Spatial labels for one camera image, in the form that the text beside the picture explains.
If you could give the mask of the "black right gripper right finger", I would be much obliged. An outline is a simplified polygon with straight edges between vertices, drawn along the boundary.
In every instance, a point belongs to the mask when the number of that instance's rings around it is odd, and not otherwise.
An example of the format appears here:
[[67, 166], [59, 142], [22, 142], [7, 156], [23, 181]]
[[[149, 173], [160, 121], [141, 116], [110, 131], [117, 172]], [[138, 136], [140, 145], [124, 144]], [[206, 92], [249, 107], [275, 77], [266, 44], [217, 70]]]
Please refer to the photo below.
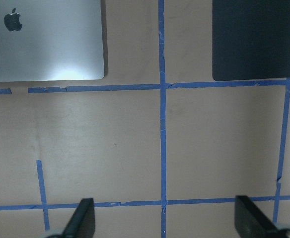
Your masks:
[[237, 195], [234, 226], [240, 238], [278, 238], [279, 230], [246, 195]]

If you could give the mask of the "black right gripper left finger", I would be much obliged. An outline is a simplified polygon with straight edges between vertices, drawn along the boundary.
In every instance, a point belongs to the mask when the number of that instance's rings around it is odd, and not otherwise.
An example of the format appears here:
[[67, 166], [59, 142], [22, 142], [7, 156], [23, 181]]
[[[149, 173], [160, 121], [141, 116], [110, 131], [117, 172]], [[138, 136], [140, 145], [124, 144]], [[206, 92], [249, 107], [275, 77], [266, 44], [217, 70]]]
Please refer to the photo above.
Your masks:
[[74, 214], [62, 232], [63, 238], [92, 238], [95, 233], [95, 210], [93, 198], [80, 201]]

